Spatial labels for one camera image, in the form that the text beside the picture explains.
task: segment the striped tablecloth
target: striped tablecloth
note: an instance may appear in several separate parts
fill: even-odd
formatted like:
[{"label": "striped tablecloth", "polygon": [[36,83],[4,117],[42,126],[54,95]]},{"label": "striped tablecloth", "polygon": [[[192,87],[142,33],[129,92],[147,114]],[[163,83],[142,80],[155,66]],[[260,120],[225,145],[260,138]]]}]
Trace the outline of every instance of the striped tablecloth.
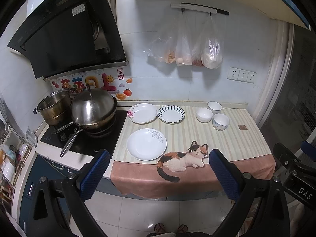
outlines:
[{"label": "striped tablecloth", "polygon": [[[153,161],[140,161],[133,158],[126,148],[127,138],[142,128],[154,128],[161,131],[167,139],[167,152],[184,152],[192,141],[199,145],[208,144],[209,151],[219,149],[228,161],[238,161],[271,154],[271,151],[250,114],[245,109],[222,109],[229,117],[230,125],[224,131],[214,129],[212,122],[201,123],[195,117],[197,107],[181,106],[185,112],[184,120],[175,125],[162,122],[158,117],[145,125],[133,123],[127,117],[117,141],[113,159],[121,162],[157,164]],[[247,130],[240,130],[238,125],[245,125]]]}]

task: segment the sandal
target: sandal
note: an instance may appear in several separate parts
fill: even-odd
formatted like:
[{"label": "sandal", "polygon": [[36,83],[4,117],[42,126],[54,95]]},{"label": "sandal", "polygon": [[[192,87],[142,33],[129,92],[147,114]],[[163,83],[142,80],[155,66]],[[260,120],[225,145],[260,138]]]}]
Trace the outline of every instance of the sandal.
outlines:
[{"label": "sandal", "polygon": [[165,226],[162,223],[156,224],[154,227],[155,233],[166,233]]},{"label": "sandal", "polygon": [[180,225],[176,233],[186,233],[189,228],[187,225]]}]

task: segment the calico cat illustration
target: calico cat illustration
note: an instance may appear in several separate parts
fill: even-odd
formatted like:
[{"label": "calico cat illustration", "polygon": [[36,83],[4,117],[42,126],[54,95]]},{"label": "calico cat illustration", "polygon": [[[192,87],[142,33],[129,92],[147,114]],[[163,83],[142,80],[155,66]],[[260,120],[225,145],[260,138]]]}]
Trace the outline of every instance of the calico cat illustration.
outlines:
[{"label": "calico cat illustration", "polygon": [[208,158],[208,145],[205,143],[202,146],[193,141],[191,147],[186,153],[183,152],[169,152],[163,155],[157,163],[158,174],[167,181],[177,183],[180,178],[176,176],[167,175],[163,168],[169,169],[171,172],[184,171],[186,167],[203,167],[203,158]]}]

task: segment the white plate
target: white plate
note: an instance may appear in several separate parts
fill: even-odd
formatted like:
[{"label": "white plate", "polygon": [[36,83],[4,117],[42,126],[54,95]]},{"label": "white plate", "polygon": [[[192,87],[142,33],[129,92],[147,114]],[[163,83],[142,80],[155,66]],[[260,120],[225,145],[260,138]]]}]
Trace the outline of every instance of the white plate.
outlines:
[{"label": "white plate", "polygon": [[183,109],[174,105],[164,106],[158,111],[158,117],[168,124],[179,123],[184,119],[184,116]]},{"label": "white plate", "polygon": [[160,131],[145,128],[137,130],[128,137],[126,148],[134,158],[151,161],[165,152],[167,140]]},{"label": "white plate", "polygon": [[158,114],[157,107],[149,103],[140,103],[131,107],[127,115],[136,124],[146,124],[153,121]]}]

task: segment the black cooktop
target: black cooktop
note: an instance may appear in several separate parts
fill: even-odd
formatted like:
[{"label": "black cooktop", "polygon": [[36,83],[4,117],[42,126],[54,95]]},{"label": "black cooktop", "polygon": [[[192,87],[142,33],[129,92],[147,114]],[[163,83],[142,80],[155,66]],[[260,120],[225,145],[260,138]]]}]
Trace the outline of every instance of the black cooktop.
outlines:
[{"label": "black cooktop", "polygon": [[[116,121],[114,123],[113,131],[103,138],[89,137],[83,130],[78,134],[70,150],[89,156],[95,156],[96,152],[100,149],[106,149],[112,158],[115,145],[123,128],[126,116],[127,111],[116,111]],[[52,134],[52,131],[55,130],[55,128],[50,126],[40,141],[58,148],[63,148],[68,141],[69,136],[73,135],[78,129],[79,127],[73,124],[60,133]]]}]

